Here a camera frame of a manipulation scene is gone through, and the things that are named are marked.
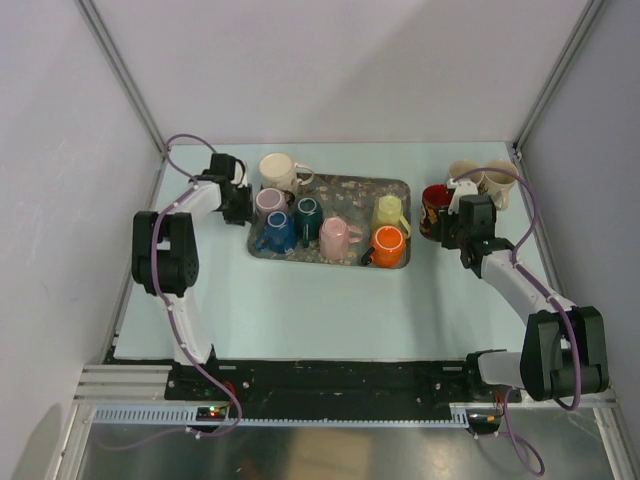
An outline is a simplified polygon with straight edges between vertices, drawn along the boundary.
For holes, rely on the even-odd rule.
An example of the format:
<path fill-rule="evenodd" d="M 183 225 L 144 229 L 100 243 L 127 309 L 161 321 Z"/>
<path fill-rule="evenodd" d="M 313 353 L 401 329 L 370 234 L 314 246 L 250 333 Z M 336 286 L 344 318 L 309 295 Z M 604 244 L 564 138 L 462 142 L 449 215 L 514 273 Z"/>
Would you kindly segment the tall cream seahorse mug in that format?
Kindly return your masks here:
<path fill-rule="evenodd" d="M 447 170 L 447 178 L 468 178 L 479 187 L 485 178 L 483 171 L 479 171 L 480 165 L 471 159 L 454 161 Z"/>

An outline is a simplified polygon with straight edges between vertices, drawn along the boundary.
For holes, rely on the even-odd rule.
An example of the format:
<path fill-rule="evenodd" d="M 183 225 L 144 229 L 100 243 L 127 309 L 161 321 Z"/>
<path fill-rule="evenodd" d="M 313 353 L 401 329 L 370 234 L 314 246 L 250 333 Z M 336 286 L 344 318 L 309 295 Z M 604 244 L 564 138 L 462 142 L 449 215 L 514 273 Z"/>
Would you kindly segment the black mug orange trim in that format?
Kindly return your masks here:
<path fill-rule="evenodd" d="M 420 232 L 429 240 L 441 242 L 443 236 L 443 220 L 448 213 L 452 193 L 445 184 L 434 184 L 426 187 L 421 197 Z"/>

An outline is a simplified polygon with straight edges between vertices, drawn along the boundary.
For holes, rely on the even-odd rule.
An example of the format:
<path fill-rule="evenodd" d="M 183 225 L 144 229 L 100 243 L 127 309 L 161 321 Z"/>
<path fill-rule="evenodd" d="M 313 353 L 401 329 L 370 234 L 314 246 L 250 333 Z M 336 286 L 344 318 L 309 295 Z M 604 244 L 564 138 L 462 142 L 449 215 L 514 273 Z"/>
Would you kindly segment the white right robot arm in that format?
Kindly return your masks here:
<path fill-rule="evenodd" d="M 486 400 L 498 385 L 526 391 L 536 401 L 577 398 L 608 389 L 604 320 L 541 282 L 513 258 L 514 245 L 495 234 L 497 211 L 485 195 L 464 195 L 440 215 L 442 246 L 460 251 L 464 268 L 493 287 L 525 325 L 520 352 L 486 350 L 467 356 L 464 393 Z"/>

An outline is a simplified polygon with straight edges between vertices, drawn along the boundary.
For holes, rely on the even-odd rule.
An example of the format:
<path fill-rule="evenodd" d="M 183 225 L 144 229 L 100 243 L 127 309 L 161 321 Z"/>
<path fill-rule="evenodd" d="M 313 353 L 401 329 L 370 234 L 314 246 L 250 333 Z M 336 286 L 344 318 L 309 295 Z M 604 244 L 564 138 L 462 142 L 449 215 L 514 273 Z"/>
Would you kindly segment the cream mug with script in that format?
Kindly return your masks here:
<path fill-rule="evenodd" d="M 308 165 L 296 162 L 282 152 L 270 153 L 259 163 L 264 188 L 276 188 L 296 194 L 301 186 L 309 185 L 315 172 Z"/>

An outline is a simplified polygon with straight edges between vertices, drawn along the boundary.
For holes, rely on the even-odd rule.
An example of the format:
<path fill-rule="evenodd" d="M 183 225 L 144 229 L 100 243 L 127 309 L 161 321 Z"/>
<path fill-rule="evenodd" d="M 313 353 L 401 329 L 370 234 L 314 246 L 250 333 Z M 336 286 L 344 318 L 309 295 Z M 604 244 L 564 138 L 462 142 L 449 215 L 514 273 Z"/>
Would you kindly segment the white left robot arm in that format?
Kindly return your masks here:
<path fill-rule="evenodd" d="M 131 274 L 154 296 L 169 317 L 174 361 L 199 364 L 187 376 L 187 387 L 201 399 L 221 389 L 220 372 L 208 365 L 213 344 L 196 305 L 193 287 L 199 276 L 196 224 L 220 213 L 225 223 L 243 226 L 254 215 L 247 165 L 213 153 L 209 167 L 189 179 L 188 187 L 160 211 L 139 211 L 133 218 Z"/>

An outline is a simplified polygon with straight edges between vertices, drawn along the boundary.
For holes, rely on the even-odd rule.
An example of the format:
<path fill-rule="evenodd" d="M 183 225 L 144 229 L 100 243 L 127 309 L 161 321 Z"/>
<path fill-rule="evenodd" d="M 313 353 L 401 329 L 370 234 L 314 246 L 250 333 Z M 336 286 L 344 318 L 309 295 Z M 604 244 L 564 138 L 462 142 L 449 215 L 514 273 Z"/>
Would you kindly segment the cream coral pattern mug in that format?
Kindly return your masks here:
<path fill-rule="evenodd" d="M 481 191 L 492 199 L 498 211 L 504 211 L 509 206 L 510 190 L 517 183 L 517 169 L 504 159 L 490 160 L 486 167 L 489 171 L 484 172 Z"/>

